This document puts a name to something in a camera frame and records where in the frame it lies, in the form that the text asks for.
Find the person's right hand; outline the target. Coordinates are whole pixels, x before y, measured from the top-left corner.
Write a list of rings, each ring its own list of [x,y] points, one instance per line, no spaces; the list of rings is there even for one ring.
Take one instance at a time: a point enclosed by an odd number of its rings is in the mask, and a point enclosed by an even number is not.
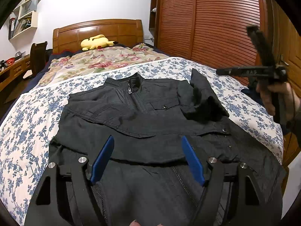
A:
[[[281,94],[284,98],[286,120],[291,121],[300,108],[300,98],[297,96],[290,83],[276,83],[265,85],[263,82],[257,84],[256,91],[259,92],[263,105],[268,114],[275,116],[275,106],[271,100],[272,93]]]

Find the person's left hand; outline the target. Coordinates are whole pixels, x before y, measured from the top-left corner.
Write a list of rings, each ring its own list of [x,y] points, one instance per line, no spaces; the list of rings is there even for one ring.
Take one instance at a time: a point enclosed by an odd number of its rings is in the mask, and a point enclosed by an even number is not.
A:
[[[162,223],[158,223],[158,222],[149,222],[149,221],[138,221],[137,219],[134,219],[129,226],[163,226]]]

